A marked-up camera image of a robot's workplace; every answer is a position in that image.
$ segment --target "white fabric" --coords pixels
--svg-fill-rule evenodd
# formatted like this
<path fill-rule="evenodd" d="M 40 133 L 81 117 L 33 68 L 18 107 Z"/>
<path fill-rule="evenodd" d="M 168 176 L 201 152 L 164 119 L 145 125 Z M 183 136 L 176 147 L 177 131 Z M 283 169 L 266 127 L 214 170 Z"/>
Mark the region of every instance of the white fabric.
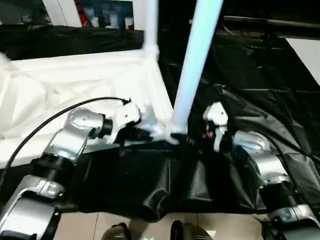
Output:
<path fill-rule="evenodd" d="M 43 121 L 75 103 L 98 97 L 131 99 L 142 114 L 153 108 L 159 121 L 170 119 L 172 113 L 157 63 L 140 58 L 138 51 L 12 62 L 0 55 L 0 168 Z M 108 117 L 121 105 L 102 100 L 84 107 Z M 66 117 L 58 117 L 34 136 L 13 166 L 28 164 L 40 155 Z M 90 140 L 86 151 L 108 148 L 104 143 L 103 139 Z"/>

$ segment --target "black plastic sheet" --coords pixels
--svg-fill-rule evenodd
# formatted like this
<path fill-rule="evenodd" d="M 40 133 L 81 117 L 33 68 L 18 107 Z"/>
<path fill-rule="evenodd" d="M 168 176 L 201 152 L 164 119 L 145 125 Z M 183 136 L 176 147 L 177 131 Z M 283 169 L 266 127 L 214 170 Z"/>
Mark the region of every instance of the black plastic sheet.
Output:
<path fill-rule="evenodd" d="M 159 66 L 174 103 L 188 35 L 159 34 Z M 0 50 L 13 60 L 138 49 L 139 31 L 0 26 Z M 85 154 L 66 212 L 106 211 L 153 222 L 167 212 L 263 213 L 255 175 L 230 153 L 217 154 L 203 138 L 202 115 L 221 101 L 230 131 L 259 130 L 274 138 L 303 193 L 320 207 L 320 87 L 285 39 L 216 36 L 208 54 L 187 137 Z M 28 173 L 14 167 L 11 178 Z M 14 185 L 0 196 L 8 199 Z"/>

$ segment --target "black cable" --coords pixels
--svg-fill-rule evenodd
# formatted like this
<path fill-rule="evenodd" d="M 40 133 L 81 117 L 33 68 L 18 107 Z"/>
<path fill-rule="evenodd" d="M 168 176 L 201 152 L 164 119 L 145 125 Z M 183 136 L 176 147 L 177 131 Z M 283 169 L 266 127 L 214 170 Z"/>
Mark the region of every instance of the black cable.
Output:
<path fill-rule="evenodd" d="M 19 146 L 14 150 L 14 152 L 12 153 L 11 157 L 9 158 L 8 162 L 6 163 L 5 168 L 3 169 L 3 173 L 1 175 L 0 178 L 0 193 L 2 190 L 2 187 L 4 185 L 4 182 L 6 180 L 6 177 L 8 175 L 9 169 L 11 167 L 11 164 L 13 163 L 15 157 L 17 156 L 17 154 L 19 153 L 19 151 L 23 148 L 23 146 L 37 133 L 39 132 L 44 126 L 46 126 L 48 123 L 50 123 L 52 120 L 56 119 L 57 117 L 61 116 L 62 114 L 65 114 L 66 112 L 75 109 L 81 105 L 84 104 L 88 104 L 88 103 L 92 103 L 92 102 L 96 102 L 96 101 L 100 101 L 100 100 L 119 100 L 122 101 L 123 104 L 127 104 L 130 101 L 129 100 L 125 100 L 122 98 L 118 98 L 118 97 L 110 97 L 110 96 L 104 96 L 104 97 L 97 97 L 97 98 L 92 98 L 92 99 L 88 99 L 85 101 L 81 101 L 79 103 L 76 103 L 74 105 L 71 105 L 59 112 L 57 112 L 56 114 L 54 114 L 53 116 L 49 117 L 47 120 L 45 120 L 43 123 L 41 123 L 36 129 L 34 129 L 20 144 Z"/>

